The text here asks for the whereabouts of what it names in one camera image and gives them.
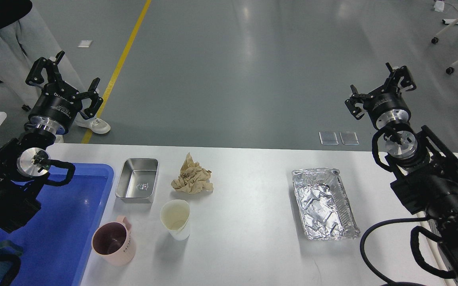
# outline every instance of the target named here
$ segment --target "white cup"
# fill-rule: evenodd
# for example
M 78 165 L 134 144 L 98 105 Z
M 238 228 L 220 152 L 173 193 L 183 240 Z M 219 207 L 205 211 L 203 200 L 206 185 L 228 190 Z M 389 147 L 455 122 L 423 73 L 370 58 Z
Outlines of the white cup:
M 183 199 L 173 199 L 160 210 L 160 221 L 176 240 L 190 235 L 190 206 Z

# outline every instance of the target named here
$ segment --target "aluminum foil tray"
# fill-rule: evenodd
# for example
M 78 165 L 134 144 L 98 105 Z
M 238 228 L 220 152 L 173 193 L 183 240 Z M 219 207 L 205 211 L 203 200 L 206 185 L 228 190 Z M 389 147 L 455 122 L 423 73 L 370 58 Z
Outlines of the aluminum foil tray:
M 329 168 L 291 172 L 307 239 L 354 239 L 360 234 L 339 173 Z

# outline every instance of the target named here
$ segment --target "crumpled brown paper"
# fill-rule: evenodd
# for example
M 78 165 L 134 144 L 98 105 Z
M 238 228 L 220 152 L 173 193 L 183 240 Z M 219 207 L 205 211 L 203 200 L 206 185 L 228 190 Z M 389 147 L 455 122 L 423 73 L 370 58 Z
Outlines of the crumpled brown paper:
M 202 190 L 213 191 L 213 184 L 208 180 L 211 178 L 211 171 L 199 166 L 199 162 L 194 163 L 190 153 L 181 166 L 180 176 L 171 182 L 171 186 L 178 192 L 196 194 Z

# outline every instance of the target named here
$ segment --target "gray pants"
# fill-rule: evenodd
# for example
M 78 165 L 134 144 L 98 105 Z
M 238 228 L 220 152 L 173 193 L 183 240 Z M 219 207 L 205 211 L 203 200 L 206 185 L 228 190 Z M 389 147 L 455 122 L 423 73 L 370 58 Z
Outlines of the gray pants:
M 58 42 L 33 7 L 22 19 L 0 29 L 0 80 L 15 92 L 25 105 L 33 107 L 40 89 L 24 83 L 33 62 L 40 57 L 56 56 Z M 64 56 L 58 65 L 63 80 L 80 92 L 86 91 L 79 75 Z

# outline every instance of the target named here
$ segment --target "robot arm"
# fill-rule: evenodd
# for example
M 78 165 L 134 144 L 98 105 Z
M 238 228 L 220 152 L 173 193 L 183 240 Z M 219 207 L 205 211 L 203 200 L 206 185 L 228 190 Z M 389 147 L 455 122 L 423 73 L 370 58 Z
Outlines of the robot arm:
M 40 210 L 36 197 L 44 185 L 62 186 L 71 181 L 75 166 L 49 158 L 45 150 L 54 143 L 56 135 L 68 133 L 78 112 L 84 119 L 92 118 L 103 102 L 96 92 L 99 78 L 84 93 L 62 80 L 58 63 L 64 54 L 61 51 L 55 60 L 35 61 L 26 83 L 42 89 L 41 95 L 24 125 L 25 132 L 0 148 L 0 228 L 8 233 L 25 226 Z M 41 87 L 43 69 L 48 83 Z M 81 100 L 85 98 L 91 99 L 91 105 L 82 112 Z M 51 166 L 67 170 L 63 181 L 49 180 Z M 18 273 L 20 260 L 14 255 L 0 255 L 0 261 L 13 263 L 0 283 L 8 285 Z
M 349 112 L 361 119 L 362 104 L 374 128 L 372 153 L 376 163 L 392 172 L 396 181 L 390 184 L 396 196 L 411 214 L 420 211 L 431 219 L 431 230 L 417 226 L 411 232 L 411 247 L 416 262 L 424 270 L 442 278 L 453 278 L 458 284 L 458 158 L 427 127 L 415 133 L 409 125 L 411 112 L 402 99 L 401 88 L 416 89 L 406 66 L 392 68 L 384 85 L 369 94 L 360 94 L 351 85 L 352 94 L 345 101 Z M 385 141 L 385 160 L 380 160 L 378 140 Z M 450 271 L 429 266 L 419 252 L 418 235 L 433 239 L 443 253 Z

